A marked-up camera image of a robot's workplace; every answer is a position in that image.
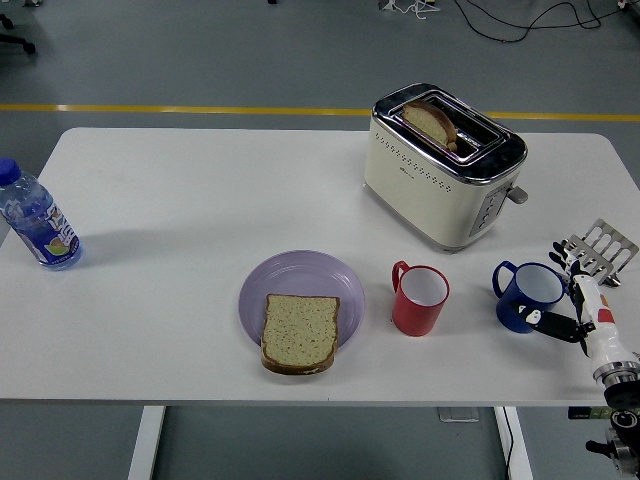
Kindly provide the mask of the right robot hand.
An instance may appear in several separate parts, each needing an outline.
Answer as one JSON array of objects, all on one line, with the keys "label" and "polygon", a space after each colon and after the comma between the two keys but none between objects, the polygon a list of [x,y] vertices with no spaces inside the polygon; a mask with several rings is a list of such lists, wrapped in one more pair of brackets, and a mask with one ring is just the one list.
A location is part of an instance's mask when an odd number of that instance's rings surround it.
[{"label": "right robot hand", "polygon": [[616,375],[636,375],[639,363],[622,345],[614,316],[598,281],[587,273],[565,242],[555,242],[549,256],[564,271],[565,286],[577,317],[573,319],[515,301],[511,303],[513,312],[537,332],[568,343],[579,343],[591,360],[596,381],[606,383]]}]

